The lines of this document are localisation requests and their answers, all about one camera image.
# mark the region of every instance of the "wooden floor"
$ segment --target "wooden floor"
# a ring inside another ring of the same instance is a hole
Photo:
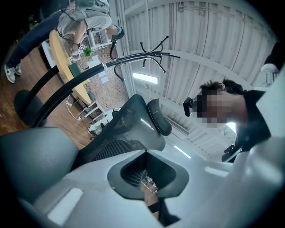
[[[14,109],[14,97],[19,90],[31,90],[35,83],[48,71],[40,52],[34,49],[21,62],[22,76],[16,76],[15,84],[11,84],[5,75],[4,68],[1,69],[0,78],[0,135],[28,128],[17,116]],[[54,94],[62,84],[57,76],[53,77],[38,93],[42,102]],[[74,106],[69,108],[77,116],[79,110]],[[84,148],[90,143],[90,134],[87,132],[88,123],[85,120],[77,121],[66,108],[63,101],[49,116],[47,126],[56,126],[63,130],[79,147]]]

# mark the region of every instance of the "jeans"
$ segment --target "jeans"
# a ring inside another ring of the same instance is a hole
[[[21,62],[21,59],[25,58],[34,48],[47,40],[49,33],[57,28],[61,14],[61,12],[57,12],[50,15],[29,31],[18,43],[6,65],[8,67],[16,67]]]

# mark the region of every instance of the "chair headrest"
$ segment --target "chair headrest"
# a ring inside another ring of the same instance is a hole
[[[160,133],[164,136],[170,135],[172,126],[161,113],[159,108],[159,99],[148,102],[147,107],[151,115],[151,119]]]

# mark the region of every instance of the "black hair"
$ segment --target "black hair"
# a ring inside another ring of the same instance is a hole
[[[125,35],[125,32],[124,32],[124,30],[122,29],[121,32],[120,32],[120,34],[118,34],[112,41],[117,41],[117,40],[123,38],[124,35]]]
[[[243,94],[244,89],[240,84],[237,84],[229,79],[224,79],[222,83],[224,84],[226,91],[229,94]],[[202,90],[202,92],[206,92],[209,90],[218,90],[219,89],[218,84],[219,82],[210,80],[205,84],[201,85],[200,89]]]

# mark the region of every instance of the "gray shirt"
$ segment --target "gray shirt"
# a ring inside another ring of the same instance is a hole
[[[93,5],[88,8],[79,8],[76,7],[75,10],[68,10],[69,16],[71,16],[74,20],[72,20],[66,13],[62,13],[59,18],[57,29],[63,35],[74,34],[76,28],[79,25],[79,22],[85,20],[87,24],[87,29],[93,28],[95,31],[100,31],[108,28],[111,23],[111,17],[107,14],[106,9],[109,8],[109,4],[106,0],[102,1],[94,1],[101,3],[98,5]]]

